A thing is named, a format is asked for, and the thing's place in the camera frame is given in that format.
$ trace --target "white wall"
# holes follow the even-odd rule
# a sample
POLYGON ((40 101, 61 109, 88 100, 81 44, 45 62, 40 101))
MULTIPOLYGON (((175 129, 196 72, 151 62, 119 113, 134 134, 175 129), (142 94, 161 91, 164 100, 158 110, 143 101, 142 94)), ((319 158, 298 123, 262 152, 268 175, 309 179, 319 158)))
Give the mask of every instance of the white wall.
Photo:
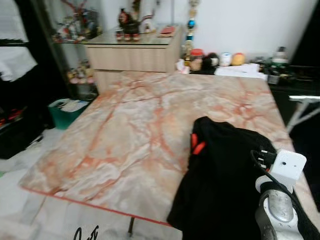
POLYGON ((128 10, 128 0, 101 0, 101 10, 99 11, 103 17, 103 29, 110 30, 117 25, 118 16, 121 8, 128 10))
MULTIPOLYGON (((317 0, 201 0, 194 47, 208 52, 271 55, 279 46, 294 53, 317 0)), ((171 21, 171 0, 161 0, 155 19, 171 21)), ((175 22, 188 21, 188 0, 175 0, 175 22)))

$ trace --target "ironing board leg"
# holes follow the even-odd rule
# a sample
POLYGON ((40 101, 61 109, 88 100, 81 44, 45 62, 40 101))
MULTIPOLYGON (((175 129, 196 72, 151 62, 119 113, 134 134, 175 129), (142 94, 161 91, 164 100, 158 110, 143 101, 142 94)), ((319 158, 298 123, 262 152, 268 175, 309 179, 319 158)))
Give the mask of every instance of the ironing board leg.
POLYGON ((297 109, 292 115, 289 123, 286 125, 286 131, 288 132, 288 134, 291 132, 294 126, 297 125, 297 121, 299 120, 300 116, 304 113, 304 111, 307 109, 308 105, 309 102, 307 101, 298 102, 297 109))
POLYGON ((129 230, 128 230, 128 233, 129 233, 130 237, 132 236, 132 228, 133 228, 133 226, 134 226, 134 221, 135 221, 135 218, 134 218, 134 217, 131 217, 130 225, 129 225, 129 230))

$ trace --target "jar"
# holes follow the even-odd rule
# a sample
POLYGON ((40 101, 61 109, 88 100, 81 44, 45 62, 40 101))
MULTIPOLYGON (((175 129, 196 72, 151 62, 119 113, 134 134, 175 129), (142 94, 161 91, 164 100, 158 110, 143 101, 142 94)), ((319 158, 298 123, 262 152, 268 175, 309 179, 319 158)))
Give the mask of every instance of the jar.
POLYGON ((201 59, 204 57, 204 51, 200 48, 194 48, 191 50, 190 53, 190 61, 196 60, 196 59, 201 59))

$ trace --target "white cloth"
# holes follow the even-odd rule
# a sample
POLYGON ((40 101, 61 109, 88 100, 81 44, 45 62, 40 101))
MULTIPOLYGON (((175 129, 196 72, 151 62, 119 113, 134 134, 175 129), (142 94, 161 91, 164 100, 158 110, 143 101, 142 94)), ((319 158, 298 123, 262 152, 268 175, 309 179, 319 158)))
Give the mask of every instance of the white cloth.
POLYGON ((14 81, 30 71, 37 62, 28 48, 21 46, 0 47, 0 73, 4 81, 14 81))
POLYGON ((27 171, 27 169, 22 169, 7 172, 0 177, 0 217, 12 215, 23 209, 29 193, 21 191, 18 182, 27 171))
POLYGON ((259 65, 256 63, 245 63, 240 66, 219 66, 214 74, 218 76, 256 78, 265 81, 267 81, 268 77, 268 75, 259 72, 259 65))
POLYGON ((19 8, 14 0, 0 0, 0 39, 28 42, 19 8))

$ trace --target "red edge trim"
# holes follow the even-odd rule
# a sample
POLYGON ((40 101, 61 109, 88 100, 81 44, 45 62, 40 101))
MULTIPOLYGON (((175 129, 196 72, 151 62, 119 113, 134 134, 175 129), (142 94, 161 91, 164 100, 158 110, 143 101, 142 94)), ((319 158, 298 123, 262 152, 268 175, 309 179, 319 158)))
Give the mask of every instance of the red edge trim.
POLYGON ((129 217, 145 220, 145 221, 148 221, 148 222, 151 222, 151 223, 154 223, 154 224, 160 224, 160 225, 164 225, 164 226, 167 226, 167 227, 172 227, 167 222, 156 221, 156 220, 152 220, 152 219, 149 219, 149 218, 146 218, 146 217, 136 216, 136 215, 132 215, 132 214, 129 214, 129 213, 125 213, 125 212, 121 212, 121 211, 105 208, 105 207, 102 207, 102 206, 92 205, 92 204, 89 204, 89 203, 86 203, 86 202, 69 199, 69 198, 66 198, 66 197, 63 197, 63 196, 50 195, 48 193, 45 193, 45 192, 42 192, 42 191, 33 190, 33 189, 27 188, 25 186, 20 186, 20 187, 25 189, 25 190, 27 190, 27 191, 29 191, 29 192, 37 193, 37 194, 40 194, 40 195, 45 195, 47 197, 52 197, 52 198, 56 198, 56 199, 60 199, 60 200, 68 201, 68 202, 81 204, 81 205, 89 206, 89 207, 92 207, 92 208, 95 208, 95 209, 106 210, 106 211, 109 211, 109 212, 112 212, 112 213, 121 214, 121 215, 124 215, 124 216, 129 216, 129 217))

